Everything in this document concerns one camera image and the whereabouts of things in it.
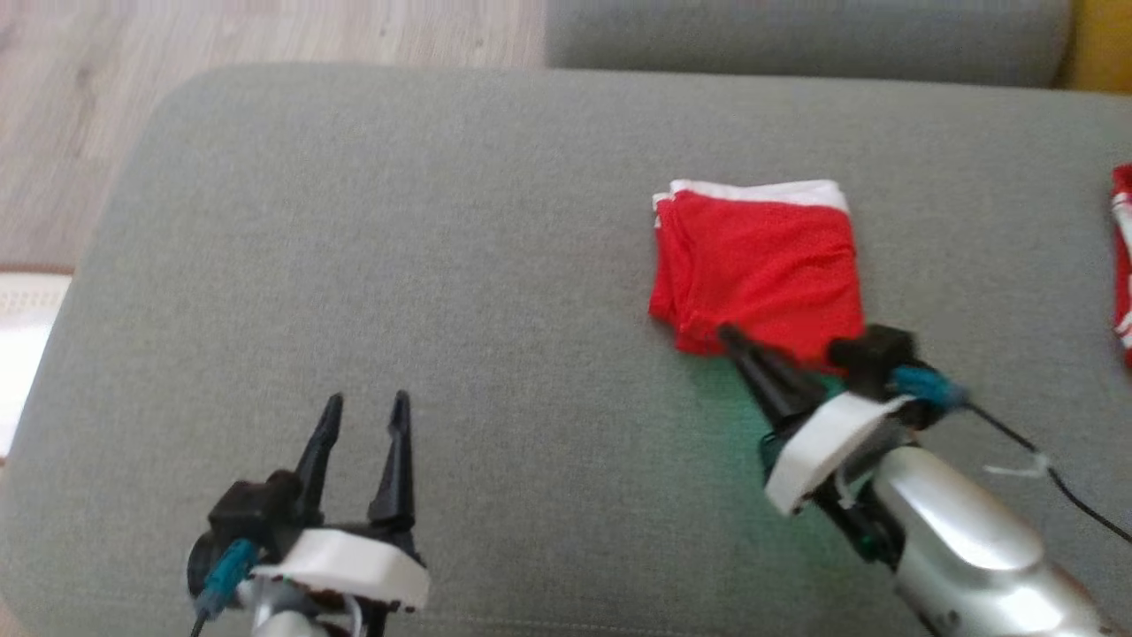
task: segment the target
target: gray cushion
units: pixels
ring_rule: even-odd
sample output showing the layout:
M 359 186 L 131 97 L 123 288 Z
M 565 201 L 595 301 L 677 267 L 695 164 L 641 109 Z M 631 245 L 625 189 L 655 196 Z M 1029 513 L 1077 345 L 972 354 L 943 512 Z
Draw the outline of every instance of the gray cushion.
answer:
M 237 479 L 346 396 L 326 493 L 361 519 L 415 405 L 431 606 L 393 635 L 914 635 L 889 575 L 761 493 L 718 360 L 646 316 L 674 177 L 838 179 L 874 321 L 1129 524 L 1132 391 L 1109 330 L 1108 171 L 1132 100 L 573 71 L 247 67 L 172 94 L 48 346 L 0 499 L 0 592 L 42 636 L 179 635 L 186 553 Z M 926 445 L 1032 520 L 1132 625 L 1126 548 L 1026 458 Z M 233 614 L 207 635 L 246 635 Z
M 551 0 L 555 67 L 1048 86 L 1070 0 Z

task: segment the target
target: gray upholstery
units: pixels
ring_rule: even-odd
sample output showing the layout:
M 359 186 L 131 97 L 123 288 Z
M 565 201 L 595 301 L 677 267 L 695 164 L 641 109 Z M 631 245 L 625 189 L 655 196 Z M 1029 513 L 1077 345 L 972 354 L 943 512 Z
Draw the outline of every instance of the gray upholstery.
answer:
M 1071 0 L 550 0 L 554 67 L 1048 86 Z
M 1129 524 L 1108 171 L 1132 100 L 900 83 L 354 66 L 199 77 L 153 115 L 48 346 L 0 499 L 41 636 L 179 635 L 235 479 L 346 396 L 360 519 L 415 406 L 431 606 L 393 635 L 917 635 L 881 567 L 761 494 L 765 425 L 646 316 L 650 195 L 829 177 L 865 304 Z M 1127 552 L 966 419 L 926 445 L 1009 498 L 1132 625 Z M 208 636 L 246 634 L 233 616 Z

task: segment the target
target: black cable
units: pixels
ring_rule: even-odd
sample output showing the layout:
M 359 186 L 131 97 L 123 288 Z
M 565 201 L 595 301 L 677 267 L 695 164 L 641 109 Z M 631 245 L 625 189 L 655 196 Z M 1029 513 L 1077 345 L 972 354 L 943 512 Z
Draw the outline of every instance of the black cable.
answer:
M 992 428 L 1002 432 L 1003 436 L 1020 445 L 1023 449 L 1026 449 L 1030 454 L 1041 454 L 1041 450 L 1038 449 L 1038 446 L 1027 440 L 1024 436 L 1006 427 L 1006 423 L 1003 423 L 998 419 L 992 416 L 990 413 L 987 412 L 986 410 L 970 402 L 967 403 L 967 408 L 970 410 L 972 413 L 975 413 L 975 415 L 978 416 L 979 419 L 986 421 L 987 424 L 989 424 Z M 1072 491 L 1070 491 L 1069 487 L 1065 485 L 1065 481 L 1062 480 L 1061 474 L 1057 473 L 1057 470 L 1047 465 L 1046 473 L 1049 474 L 1049 480 L 1052 480 L 1054 487 L 1056 487 L 1057 490 L 1062 492 L 1062 496 L 1064 496 L 1070 502 L 1072 502 L 1074 507 L 1080 509 L 1081 513 L 1083 513 L 1084 515 L 1089 516 L 1090 518 L 1099 523 L 1100 526 L 1113 532 L 1117 537 L 1120 537 L 1124 542 L 1132 544 L 1132 534 L 1116 526 L 1115 523 L 1113 523 L 1105 516 L 1098 514 L 1096 509 L 1082 502 L 1081 499 L 1078 498 Z
M 205 613 L 197 616 L 197 622 L 192 625 L 192 631 L 189 632 L 189 637 L 200 637 L 200 631 L 205 629 Z

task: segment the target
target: gray fabric surface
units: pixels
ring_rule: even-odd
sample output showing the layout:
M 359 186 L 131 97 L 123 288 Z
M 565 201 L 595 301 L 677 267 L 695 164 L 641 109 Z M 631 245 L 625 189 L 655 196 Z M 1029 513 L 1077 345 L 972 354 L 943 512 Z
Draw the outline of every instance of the gray fabric surface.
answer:
M 1048 86 L 1070 0 L 550 0 L 554 67 Z
M 674 177 L 838 179 L 874 321 L 1132 524 L 1108 329 L 1108 171 L 1132 100 L 1023 89 L 352 66 L 212 72 L 154 114 L 59 317 L 0 496 L 29 629 L 179 635 L 188 548 L 289 466 L 327 396 L 326 493 L 361 519 L 415 406 L 431 606 L 392 635 L 916 635 L 881 567 L 761 494 L 720 361 L 649 320 Z M 1007 498 L 1132 625 L 1126 546 L 966 419 L 927 446 Z M 208 635 L 246 634 L 229 617 Z

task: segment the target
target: red cloth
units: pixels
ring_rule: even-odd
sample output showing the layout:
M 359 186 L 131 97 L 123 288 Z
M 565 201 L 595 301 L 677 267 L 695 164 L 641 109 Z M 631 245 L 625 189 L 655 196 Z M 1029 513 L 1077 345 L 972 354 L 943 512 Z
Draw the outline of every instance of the red cloth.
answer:
M 672 189 L 654 197 L 649 312 L 676 329 L 677 350 L 720 354 L 715 332 L 735 324 L 824 369 L 831 339 L 864 332 L 852 227 L 835 183 Z
M 1116 336 L 1124 363 L 1132 368 L 1132 163 L 1113 170 L 1113 217 L 1116 221 Z

